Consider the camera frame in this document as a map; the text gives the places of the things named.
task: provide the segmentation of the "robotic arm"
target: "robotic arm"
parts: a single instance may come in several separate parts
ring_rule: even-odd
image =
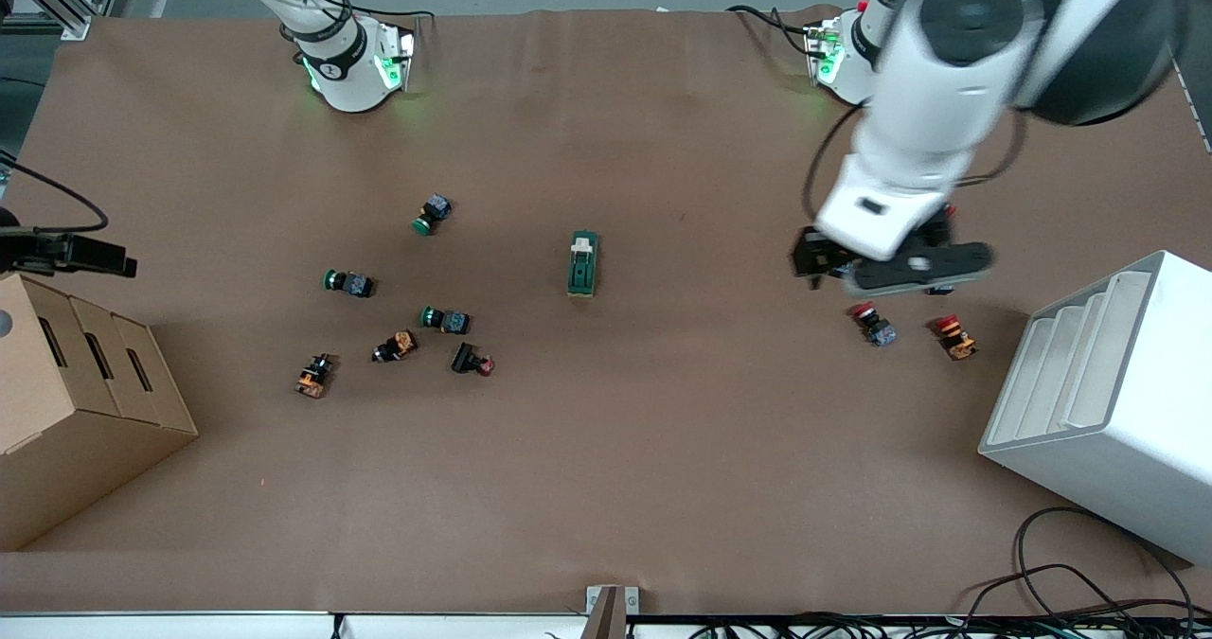
[[[407,81],[413,39],[354,15],[348,0],[261,0],[303,52],[311,87],[341,112],[366,112]]]
[[[880,46],[867,115],[816,229],[864,263],[908,262],[907,238],[943,209],[1005,107],[1064,125],[1113,119],[1160,84],[1184,22],[1183,0],[901,0],[896,7],[887,13],[873,1],[848,32],[837,32],[846,34],[839,46],[873,38]],[[886,35],[869,36],[868,24],[879,22],[887,22]],[[859,85],[845,79],[863,73],[850,52],[834,55],[835,91]],[[916,281],[928,284],[920,268],[899,269],[913,270],[902,279],[919,273]]]

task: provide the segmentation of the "table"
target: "table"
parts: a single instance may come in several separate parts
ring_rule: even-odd
[[[341,115],[275,28],[102,19],[59,50],[22,160],[91,195],[141,264],[55,284],[154,325],[201,437],[0,558],[0,607],[562,611],[621,582],[647,612],[966,609],[1060,503],[976,453],[1027,314],[1160,247],[1212,266],[1212,162],[1174,79],[1120,121],[1031,121],[1014,167],[954,199],[991,275],[879,299],[901,338],[877,350],[836,283],[791,276],[844,108],[777,32],[440,18],[412,95]],[[435,190],[456,209],[423,239]],[[8,196],[27,223],[87,219],[24,181]],[[601,234],[589,302],[565,296],[577,229]],[[328,268],[378,295],[322,291]],[[475,318],[491,378],[447,370],[459,338],[417,330],[425,304]],[[949,313],[968,361],[926,329]],[[404,327],[421,349],[370,363]],[[314,401],[292,383],[320,352],[342,364]],[[1088,523],[1045,521],[1028,552],[1119,598],[1176,594]],[[1207,603],[1212,571],[1184,578]],[[1031,606],[1011,588],[982,610]]]

